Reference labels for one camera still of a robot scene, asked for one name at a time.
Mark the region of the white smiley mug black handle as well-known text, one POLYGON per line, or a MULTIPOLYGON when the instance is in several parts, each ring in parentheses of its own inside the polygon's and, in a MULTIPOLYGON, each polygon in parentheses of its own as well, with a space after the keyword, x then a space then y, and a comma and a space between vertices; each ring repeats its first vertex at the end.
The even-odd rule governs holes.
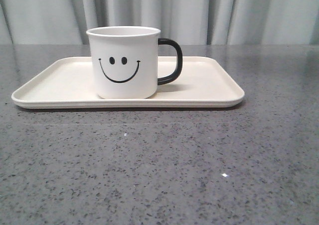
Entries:
POLYGON ((106 26, 87 30, 97 94, 106 99, 145 99, 159 85, 175 81, 181 74, 180 45, 161 38, 160 30, 144 26, 106 26), (176 50, 174 71, 158 77, 158 46, 176 50))

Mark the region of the cream rectangular tray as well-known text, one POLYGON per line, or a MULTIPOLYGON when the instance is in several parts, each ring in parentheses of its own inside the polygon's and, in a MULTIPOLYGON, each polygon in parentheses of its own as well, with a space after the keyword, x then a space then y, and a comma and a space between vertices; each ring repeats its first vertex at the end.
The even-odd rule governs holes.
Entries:
POLYGON ((90 57, 60 59, 12 93, 26 109, 71 108, 227 108, 239 104, 244 90, 209 57, 185 56, 180 77, 161 85, 147 99, 103 99, 93 85, 90 57))

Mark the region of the grey-white curtain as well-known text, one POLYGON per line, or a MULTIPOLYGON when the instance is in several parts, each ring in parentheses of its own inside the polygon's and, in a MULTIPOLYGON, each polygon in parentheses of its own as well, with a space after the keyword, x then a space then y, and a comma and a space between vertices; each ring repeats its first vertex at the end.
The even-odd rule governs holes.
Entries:
POLYGON ((115 25, 184 45, 318 44, 319 0, 0 0, 1 44, 87 44, 115 25))

